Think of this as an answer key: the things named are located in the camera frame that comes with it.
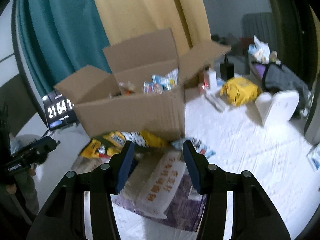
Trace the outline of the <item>white orange-lettered snack bag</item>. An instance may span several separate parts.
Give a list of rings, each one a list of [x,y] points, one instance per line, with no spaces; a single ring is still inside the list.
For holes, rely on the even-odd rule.
[[[144,157],[129,176],[121,195],[135,211],[156,218],[165,214],[185,173],[182,152],[168,149]]]

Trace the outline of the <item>yellow black snack bag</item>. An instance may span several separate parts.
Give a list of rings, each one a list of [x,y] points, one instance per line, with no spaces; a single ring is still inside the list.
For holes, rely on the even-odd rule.
[[[80,151],[83,158],[107,158],[122,151],[127,141],[133,142],[138,153],[147,152],[149,148],[166,148],[169,142],[148,131],[120,132],[110,131],[92,137],[89,143]]]

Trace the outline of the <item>purple snack bag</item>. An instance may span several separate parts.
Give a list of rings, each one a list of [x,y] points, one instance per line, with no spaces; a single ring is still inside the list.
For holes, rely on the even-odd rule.
[[[131,213],[138,214],[154,222],[176,229],[196,232],[204,212],[206,196],[197,193],[192,186],[190,176],[185,174],[169,207],[164,211],[164,218],[152,218],[135,210],[132,202],[120,194],[112,197],[112,202]]]

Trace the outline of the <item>tablet showing clock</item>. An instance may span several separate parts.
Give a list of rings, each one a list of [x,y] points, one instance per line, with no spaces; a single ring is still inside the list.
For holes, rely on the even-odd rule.
[[[63,128],[77,122],[74,104],[58,90],[53,90],[42,98],[49,131]]]

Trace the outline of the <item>brown cardboard box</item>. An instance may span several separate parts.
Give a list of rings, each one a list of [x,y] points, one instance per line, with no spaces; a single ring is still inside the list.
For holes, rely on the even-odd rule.
[[[173,141],[185,133],[185,90],[196,87],[204,67],[229,51],[229,46],[207,40],[179,56],[172,31],[161,29],[104,48],[111,73],[85,66],[55,87],[74,103],[90,137],[148,131]],[[152,75],[165,76],[175,69],[178,83],[172,90],[143,92]]]

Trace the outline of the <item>white charger with red light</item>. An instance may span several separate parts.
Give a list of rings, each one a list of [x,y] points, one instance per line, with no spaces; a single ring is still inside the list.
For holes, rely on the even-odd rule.
[[[199,73],[199,81],[202,89],[214,90],[217,87],[216,71],[210,66],[205,66]]]

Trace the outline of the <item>blue white snack packets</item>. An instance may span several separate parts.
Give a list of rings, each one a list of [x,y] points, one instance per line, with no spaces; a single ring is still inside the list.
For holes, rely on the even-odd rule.
[[[171,91],[178,85],[178,68],[173,69],[166,76],[152,74],[151,82],[144,82],[143,93],[162,94],[166,91]]]

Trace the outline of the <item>grey cloth bag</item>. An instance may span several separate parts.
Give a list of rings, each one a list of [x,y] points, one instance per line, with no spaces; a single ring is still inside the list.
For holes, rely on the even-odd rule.
[[[308,86],[284,64],[269,63],[266,65],[262,87],[264,90],[272,92],[296,90],[299,94],[297,110],[301,111],[306,108],[309,94]]]

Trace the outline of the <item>tissue pack on bag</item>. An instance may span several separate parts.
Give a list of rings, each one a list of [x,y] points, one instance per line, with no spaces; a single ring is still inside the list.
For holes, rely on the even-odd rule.
[[[248,46],[248,53],[256,62],[281,64],[277,52],[270,51],[268,43],[260,41],[256,35],[253,36],[253,44]]]

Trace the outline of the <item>teal curtain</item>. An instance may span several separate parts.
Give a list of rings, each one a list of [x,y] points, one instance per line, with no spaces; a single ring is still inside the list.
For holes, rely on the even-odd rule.
[[[111,72],[103,54],[110,43],[94,0],[17,0],[17,23],[40,96],[86,65]]]

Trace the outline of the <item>yellow curtain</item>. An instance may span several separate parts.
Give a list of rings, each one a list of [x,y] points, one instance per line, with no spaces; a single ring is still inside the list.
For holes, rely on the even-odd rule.
[[[179,55],[210,40],[203,0],[94,0],[111,45],[158,29],[172,30]]]

